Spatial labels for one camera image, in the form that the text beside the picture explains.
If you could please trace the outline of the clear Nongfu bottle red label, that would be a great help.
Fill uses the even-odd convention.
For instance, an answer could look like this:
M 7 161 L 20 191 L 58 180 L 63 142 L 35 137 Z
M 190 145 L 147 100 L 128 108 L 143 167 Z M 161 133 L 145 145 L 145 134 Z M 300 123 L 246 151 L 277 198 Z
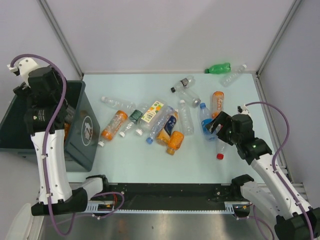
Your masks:
M 216 140 L 215 149 L 216 149 L 216 158 L 218 160 L 224 159 L 226 145 L 227 144 L 224 141 L 220 140 L 219 138 Z

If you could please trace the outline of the orange juice bottle gold cap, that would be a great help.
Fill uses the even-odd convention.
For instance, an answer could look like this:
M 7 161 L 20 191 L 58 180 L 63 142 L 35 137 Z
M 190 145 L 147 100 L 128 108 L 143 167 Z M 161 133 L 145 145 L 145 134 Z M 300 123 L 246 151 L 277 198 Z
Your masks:
M 184 137 L 185 136 L 182 132 L 174 131 L 167 143 L 166 153 L 173 156 L 175 152 L 181 147 Z

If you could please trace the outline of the yellow tea bottle blue label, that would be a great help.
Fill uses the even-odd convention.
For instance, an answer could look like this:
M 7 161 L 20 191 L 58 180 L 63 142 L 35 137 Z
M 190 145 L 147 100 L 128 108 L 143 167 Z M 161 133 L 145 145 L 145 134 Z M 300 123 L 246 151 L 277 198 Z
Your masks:
M 156 142 L 162 146 L 165 146 L 168 144 L 171 135 L 173 133 L 174 127 L 177 124 L 178 121 L 178 110 L 175 109 L 173 113 L 169 114 L 169 117 L 167 121 L 164 124 L 164 127 L 161 129 L 159 134 L 156 137 Z

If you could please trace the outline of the crushed clear bottle blue cap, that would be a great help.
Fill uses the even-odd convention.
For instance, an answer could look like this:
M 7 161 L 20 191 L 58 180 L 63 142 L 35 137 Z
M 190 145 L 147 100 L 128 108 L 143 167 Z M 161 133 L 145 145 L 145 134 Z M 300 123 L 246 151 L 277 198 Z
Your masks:
M 162 114 L 160 115 L 159 119 L 153 125 L 153 127 L 152 127 L 152 129 L 146 139 L 146 142 L 149 145 L 151 145 L 153 143 L 157 134 L 163 128 L 164 124 L 166 123 L 167 116 L 169 116 L 173 112 L 174 112 L 174 108 L 172 108 L 169 105 L 163 110 Z

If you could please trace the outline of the clear bottle dark green label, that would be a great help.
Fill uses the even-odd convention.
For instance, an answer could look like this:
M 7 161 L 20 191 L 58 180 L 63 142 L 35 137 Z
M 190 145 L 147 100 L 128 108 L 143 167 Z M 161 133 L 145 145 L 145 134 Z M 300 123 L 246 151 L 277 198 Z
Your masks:
M 138 124 L 138 120 L 144 115 L 144 113 L 149 109 L 147 103 L 140 103 L 138 107 L 131 113 L 128 117 L 128 122 L 120 130 L 119 135 L 124 138 L 134 127 Z

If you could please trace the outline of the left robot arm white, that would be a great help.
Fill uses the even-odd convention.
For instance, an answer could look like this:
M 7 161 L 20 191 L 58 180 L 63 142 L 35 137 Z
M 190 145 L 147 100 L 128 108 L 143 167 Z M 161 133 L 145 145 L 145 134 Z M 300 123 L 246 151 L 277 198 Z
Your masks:
M 105 200 L 111 188 L 105 175 L 89 176 L 72 189 L 65 161 L 65 123 L 73 122 L 75 108 L 67 100 L 68 84 L 61 70 L 48 59 L 31 53 L 16 56 L 7 66 L 20 76 L 14 93 L 26 101 L 23 116 L 35 149 L 40 188 L 31 214 L 57 216 L 84 212 L 95 196 Z

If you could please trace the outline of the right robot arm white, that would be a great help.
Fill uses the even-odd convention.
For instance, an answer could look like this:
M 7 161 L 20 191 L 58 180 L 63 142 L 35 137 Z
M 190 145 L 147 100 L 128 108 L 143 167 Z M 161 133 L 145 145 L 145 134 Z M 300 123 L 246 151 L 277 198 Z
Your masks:
M 250 114 L 230 116 L 222 111 L 205 128 L 221 141 L 236 146 L 240 158 L 258 173 L 270 191 L 266 193 L 249 178 L 230 188 L 235 200 L 247 199 L 270 219 L 275 219 L 274 231 L 280 240 L 314 240 L 320 236 L 320 209 L 313 208 L 301 196 L 267 143 L 255 136 Z

